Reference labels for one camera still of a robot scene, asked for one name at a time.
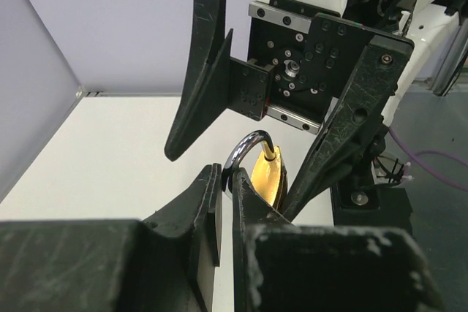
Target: floor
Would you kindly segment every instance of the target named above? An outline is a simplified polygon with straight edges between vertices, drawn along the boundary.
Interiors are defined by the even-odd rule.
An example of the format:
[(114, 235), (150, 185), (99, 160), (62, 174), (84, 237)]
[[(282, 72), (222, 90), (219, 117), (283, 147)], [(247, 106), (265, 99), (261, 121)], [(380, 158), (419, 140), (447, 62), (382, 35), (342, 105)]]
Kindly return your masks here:
[[(255, 123), (226, 112), (178, 161), (162, 152), (178, 98), (84, 99), (0, 204), (0, 219), (145, 218), (183, 191), (205, 164), (223, 164), (246, 134), (265, 129), (282, 147), (288, 173), (297, 174), (314, 136), (273, 119)], [(436, 149), (468, 159), (468, 100), (407, 94), (393, 129), (413, 151)], [(407, 157), (388, 140), (388, 150)], [(251, 170), (257, 153), (243, 166)], [(468, 185), (468, 170), (439, 156), (424, 161)], [(407, 191), (416, 240), (426, 252), (448, 311), (468, 311), (468, 194), (413, 165)], [(296, 224), (331, 225), (328, 192), (311, 202)], [(214, 311), (233, 311), (232, 205), (223, 202), (222, 265)]]

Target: padlock shackle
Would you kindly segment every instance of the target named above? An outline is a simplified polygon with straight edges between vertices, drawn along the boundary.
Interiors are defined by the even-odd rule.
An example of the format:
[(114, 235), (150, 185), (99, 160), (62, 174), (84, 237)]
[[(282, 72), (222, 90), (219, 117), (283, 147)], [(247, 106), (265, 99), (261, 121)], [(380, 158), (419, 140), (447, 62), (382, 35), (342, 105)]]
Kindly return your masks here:
[(221, 182), (222, 190), (227, 193), (227, 190), (232, 192), (232, 175), (239, 169), (239, 166), (251, 149), (258, 143), (262, 143), (263, 152), (268, 161), (273, 161), (276, 158), (275, 147), (270, 134), (263, 130), (258, 130), (245, 136), (233, 149), (227, 158), (222, 170)]

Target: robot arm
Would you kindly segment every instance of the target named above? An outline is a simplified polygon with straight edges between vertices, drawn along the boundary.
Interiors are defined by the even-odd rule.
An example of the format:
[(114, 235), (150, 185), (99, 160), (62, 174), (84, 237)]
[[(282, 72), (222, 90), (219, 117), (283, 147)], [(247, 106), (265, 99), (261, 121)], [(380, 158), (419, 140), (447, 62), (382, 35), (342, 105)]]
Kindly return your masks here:
[(385, 149), (396, 108), (456, 30), (465, 1), (253, 1), (241, 61), (230, 57), (232, 30), (224, 35), (226, 0), (194, 0), (186, 81), (166, 156), (177, 159), (229, 108), (318, 133), (280, 209), (286, 219), (337, 183), (347, 194), (373, 189), (371, 161)]

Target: gold padlock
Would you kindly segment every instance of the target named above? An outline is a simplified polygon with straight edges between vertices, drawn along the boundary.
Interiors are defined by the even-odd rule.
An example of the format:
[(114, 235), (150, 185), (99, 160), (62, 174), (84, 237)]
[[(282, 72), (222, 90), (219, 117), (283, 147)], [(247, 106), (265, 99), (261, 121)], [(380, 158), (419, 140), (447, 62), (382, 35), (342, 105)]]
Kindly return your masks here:
[(279, 210), (287, 193), (287, 172), (279, 146), (273, 145), (270, 135), (265, 131), (252, 132), (236, 145), (222, 172), (223, 191), (230, 195), (232, 174), (239, 168), (245, 155), (260, 142), (263, 151), (254, 167), (251, 182), (255, 191), (270, 206)]

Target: purple cable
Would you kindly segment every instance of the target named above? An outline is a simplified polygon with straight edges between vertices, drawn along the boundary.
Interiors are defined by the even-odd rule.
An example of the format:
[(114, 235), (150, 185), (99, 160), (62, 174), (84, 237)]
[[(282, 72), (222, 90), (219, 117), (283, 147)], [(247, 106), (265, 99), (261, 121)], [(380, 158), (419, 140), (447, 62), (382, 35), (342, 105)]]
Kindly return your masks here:
[(463, 164), (464, 166), (468, 167), (468, 162), (466, 162), (465, 160), (463, 159), (460, 159), (459, 157), (457, 156), (454, 156), (454, 155), (450, 155), (448, 153), (443, 153), (442, 151), (432, 151), (432, 150), (427, 150), (427, 151), (420, 151), (419, 153), (413, 153), (401, 140), (400, 138), (397, 137), (397, 135), (395, 134), (395, 132), (392, 130), (392, 128), (389, 128), (389, 133), (390, 135), (392, 136), (393, 140), (395, 140), (396, 144), (409, 156), (410, 159), (414, 160), (417, 164), (419, 164), (421, 166), (421, 168), (423, 168), (423, 170), (425, 170), (427, 173), (429, 173), (430, 175), (432, 175), (434, 178), (440, 180), (441, 182), (455, 188), (455, 189), (458, 189), (458, 190), (462, 190), (462, 191), (465, 191), (468, 193), (468, 186), (462, 186), (450, 179), (448, 179), (447, 177), (445, 177), (444, 175), (441, 175), (440, 173), (438, 173), (436, 170), (434, 170), (432, 167), (428, 166), (427, 164), (425, 164), (419, 157), (418, 155), (423, 155), (423, 154), (434, 154), (434, 155), (440, 155), (440, 156), (444, 156), (444, 157), (448, 157), (449, 159), (452, 159), (452, 160), (455, 160), (457, 162), (460, 162), (461, 164)]

